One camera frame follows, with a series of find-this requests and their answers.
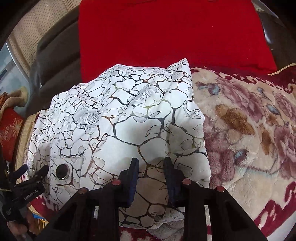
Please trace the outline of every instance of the white cloth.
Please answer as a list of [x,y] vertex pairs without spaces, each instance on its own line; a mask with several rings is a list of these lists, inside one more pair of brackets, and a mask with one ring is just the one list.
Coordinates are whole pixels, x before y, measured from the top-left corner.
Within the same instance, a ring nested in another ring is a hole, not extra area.
[[[27,165],[32,176],[50,166],[46,198],[62,206],[80,188],[97,189],[128,169],[140,173],[132,206],[121,208],[120,224],[157,228],[183,219],[184,209],[167,208],[163,159],[170,156],[185,177],[208,187],[204,115],[193,102],[186,59],[167,69],[115,65],[87,84],[55,96],[41,111],[31,137]],[[67,163],[70,176],[58,180]]]

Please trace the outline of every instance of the red box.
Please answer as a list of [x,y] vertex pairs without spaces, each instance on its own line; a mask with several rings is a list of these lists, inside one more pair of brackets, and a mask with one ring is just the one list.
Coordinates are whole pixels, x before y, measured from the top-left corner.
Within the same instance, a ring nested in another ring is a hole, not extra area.
[[23,119],[12,108],[7,108],[0,121],[0,143],[3,158],[11,162],[15,143],[22,127]]

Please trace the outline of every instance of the floral blanket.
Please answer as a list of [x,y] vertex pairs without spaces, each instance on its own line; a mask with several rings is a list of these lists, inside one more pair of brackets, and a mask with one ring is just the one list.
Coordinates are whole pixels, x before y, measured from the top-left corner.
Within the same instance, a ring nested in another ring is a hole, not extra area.
[[[263,76],[207,67],[191,73],[205,115],[210,188],[223,185],[269,236],[296,211],[296,64]],[[121,240],[181,240],[183,225],[121,228]]]

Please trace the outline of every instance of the beige dotted fabric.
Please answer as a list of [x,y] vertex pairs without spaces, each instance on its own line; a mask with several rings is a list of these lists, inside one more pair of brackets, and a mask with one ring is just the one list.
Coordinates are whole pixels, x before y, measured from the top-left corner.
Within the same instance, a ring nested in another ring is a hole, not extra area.
[[36,59],[36,50],[43,35],[81,0],[41,0],[16,25],[8,40],[25,73]]

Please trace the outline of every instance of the red towel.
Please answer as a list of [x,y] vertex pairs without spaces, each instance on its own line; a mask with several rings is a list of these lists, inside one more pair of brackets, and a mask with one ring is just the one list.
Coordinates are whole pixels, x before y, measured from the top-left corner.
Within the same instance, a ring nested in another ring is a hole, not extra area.
[[276,71],[251,0],[83,0],[79,14],[83,82],[115,64]]

